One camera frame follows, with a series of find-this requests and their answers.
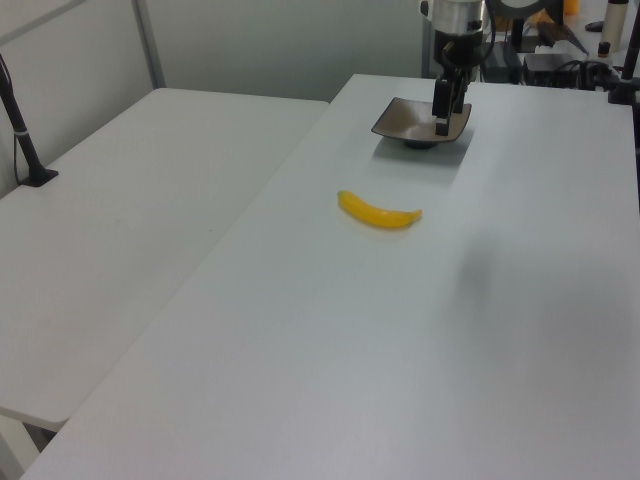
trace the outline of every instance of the white wall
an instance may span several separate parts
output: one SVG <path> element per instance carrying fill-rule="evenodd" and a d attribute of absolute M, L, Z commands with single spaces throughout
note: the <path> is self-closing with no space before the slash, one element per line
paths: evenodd
<path fill-rule="evenodd" d="M 72 2 L 73 0 L 0 0 L 0 39 Z"/>
<path fill-rule="evenodd" d="M 0 53 L 45 165 L 152 89 L 130 0 L 87 0 L 1 44 Z M 0 197 L 15 188 L 12 132 L 0 106 Z M 24 177 L 21 155 L 19 165 Z"/>
<path fill-rule="evenodd" d="M 353 73 L 420 76 L 418 0 L 140 4 L 169 87 L 330 101 Z"/>

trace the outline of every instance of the orange object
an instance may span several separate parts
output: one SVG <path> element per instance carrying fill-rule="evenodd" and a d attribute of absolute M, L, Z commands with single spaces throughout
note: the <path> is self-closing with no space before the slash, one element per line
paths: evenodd
<path fill-rule="evenodd" d="M 580 10 L 580 0 L 564 0 L 564 14 L 575 15 Z"/>

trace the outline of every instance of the black stand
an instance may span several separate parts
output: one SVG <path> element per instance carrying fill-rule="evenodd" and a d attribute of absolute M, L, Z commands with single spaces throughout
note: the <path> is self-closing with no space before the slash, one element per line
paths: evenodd
<path fill-rule="evenodd" d="M 620 78 L 611 79 L 612 88 L 609 91 L 609 103 L 618 105 L 633 105 L 635 103 L 636 92 L 640 90 L 640 79 L 633 78 L 633 71 L 636 69 L 638 52 L 640 51 L 640 8 L 636 13 L 633 22 L 631 39 L 629 40 L 629 50 L 624 59 L 624 67 Z"/>
<path fill-rule="evenodd" d="M 517 53 L 534 53 L 540 40 L 538 35 L 523 36 L 524 19 L 516 18 L 513 20 L 511 28 L 511 45 Z"/>
<path fill-rule="evenodd" d="M 2 103 L 7 110 L 11 125 L 13 125 L 13 131 L 16 135 L 20 148 L 24 153 L 24 158 L 29 165 L 29 178 L 22 182 L 23 185 L 29 185 L 30 187 L 41 187 L 53 177 L 58 175 L 55 170 L 47 170 L 40 163 L 36 149 L 33 146 L 29 131 L 24 124 L 24 119 L 16 103 L 16 98 L 13 95 L 13 88 L 11 81 L 9 80 L 9 72 L 5 71 L 4 60 L 0 55 L 0 97 L 2 97 Z"/>

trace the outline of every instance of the electronic equipment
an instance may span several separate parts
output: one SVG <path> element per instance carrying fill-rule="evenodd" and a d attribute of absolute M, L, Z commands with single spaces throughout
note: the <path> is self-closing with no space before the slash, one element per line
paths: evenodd
<path fill-rule="evenodd" d="M 518 85 L 522 78 L 522 63 L 515 48 L 508 42 L 496 43 L 480 69 L 483 80 L 488 83 Z"/>

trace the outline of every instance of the toy banana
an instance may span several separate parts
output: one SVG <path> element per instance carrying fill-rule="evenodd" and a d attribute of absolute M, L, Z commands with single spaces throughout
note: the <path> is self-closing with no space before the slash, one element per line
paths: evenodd
<path fill-rule="evenodd" d="M 422 216 L 422 210 L 398 212 L 374 207 L 346 190 L 338 192 L 338 205 L 358 220 L 384 228 L 407 227 Z"/>

